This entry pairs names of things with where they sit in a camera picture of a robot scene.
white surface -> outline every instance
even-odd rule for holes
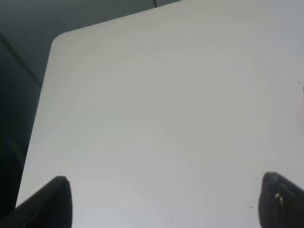
[[[60,35],[18,204],[66,175],[75,228],[259,227],[266,171],[304,187],[303,6],[183,0]]]

white tabletop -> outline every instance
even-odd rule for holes
[[[65,175],[75,228],[259,227],[266,171],[304,187],[303,9],[183,0],[60,35],[18,204]]]

dark background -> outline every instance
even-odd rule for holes
[[[0,1],[0,218],[16,206],[54,38],[176,1]]]

black plastic part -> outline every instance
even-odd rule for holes
[[[304,191],[276,172],[263,177],[258,209],[262,228],[304,228]]]
[[[56,177],[14,212],[0,219],[1,228],[70,228],[72,195],[66,177]]]

white table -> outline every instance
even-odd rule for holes
[[[57,37],[18,204],[65,175],[75,228],[260,227],[266,171],[304,187],[303,9],[183,0]]]

